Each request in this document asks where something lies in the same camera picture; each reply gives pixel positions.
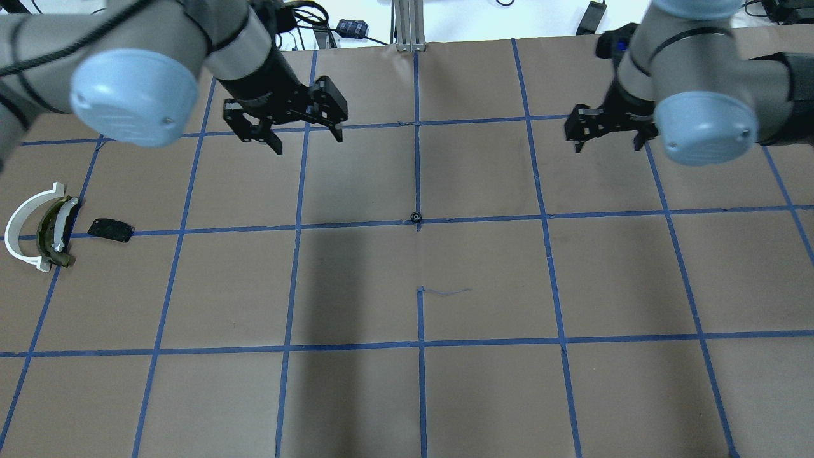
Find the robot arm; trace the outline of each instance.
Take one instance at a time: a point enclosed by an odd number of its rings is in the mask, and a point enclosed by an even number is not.
[[[43,112],[73,112],[116,140],[170,144],[183,134],[203,66],[232,94],[224,118],[242,141],[280,153],[272,125],[297,120],[342,141],[342,94],[328,77],[300,83],[274,45],[281,5],[127,0],[102,15],[0,16],[0,161]]]
[[[580,152],[635,130],[636,150],[661,135],[677,162],[730,161],[755,142],[814,145],[814,55],[737,55],[729,17],[740,0],[654,0],[642,24],[604,34],[597,56],[615,79],[598,109],[577,105],[565,125]]]

